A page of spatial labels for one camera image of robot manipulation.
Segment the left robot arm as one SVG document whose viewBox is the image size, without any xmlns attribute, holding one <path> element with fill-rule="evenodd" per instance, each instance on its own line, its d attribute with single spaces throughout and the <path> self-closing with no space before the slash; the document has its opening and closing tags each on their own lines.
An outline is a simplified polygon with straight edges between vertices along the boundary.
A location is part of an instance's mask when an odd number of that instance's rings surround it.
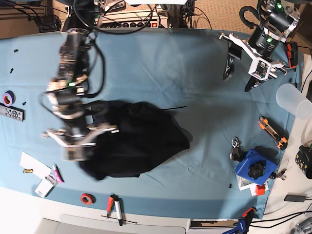
<svg viewBox="0 0 312 234">
<path fill-rule="evenodd" d="M 251 58 L 248 70 L 251 77 L 245 86 L 245 92 L 248 92 L 270 79 L 276 79 L 279 71 L 287 74 L 285 62 L 273 61 L 272 54 L 280 43 L 286 43 L 299 23 L 300 14 L 280 0 L 260 0 L 256 8 L 242 7 L 239 16 L 253 33 L 249 39 L 240 39 L 235 33 L 220 35 L 220 39 L 229 43 L 223 80 L 232 77 L 234 61 L 240 60 L 242 52 L 245 52 Z"/>
</svg>

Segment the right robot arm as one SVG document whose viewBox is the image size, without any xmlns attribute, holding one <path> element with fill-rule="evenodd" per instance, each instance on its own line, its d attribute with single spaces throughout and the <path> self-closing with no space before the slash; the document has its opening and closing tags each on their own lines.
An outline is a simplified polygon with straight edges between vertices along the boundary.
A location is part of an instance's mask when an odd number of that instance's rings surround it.
<svg viewBox="0 0 312 234">
<path fill-rule="evenodd" d="M 61 120 L 64 127 L 59 130 L 48 128 L 42 137 L 50 137 L 62 147 L 64 160 L 85 161 L 93 153 L 96 138 L 105 132 L 117 131 L 117 126 L 101 119 L 108 111 L 104 101 L 83 103 L 85 98 L 98 96 L 105 83 L 103 73 L 99 89 L 90 93 L 88 77 L 93 66 L 88 52 L 91 48 L 105 66 L 104 55 L 95 42 L 99 31 L 94 25 L 95 9 L 101 8 L 101 3 L 74 0 L 70 6 L 57 75 L 39 96 L 40 105 Z"/>
</svg>

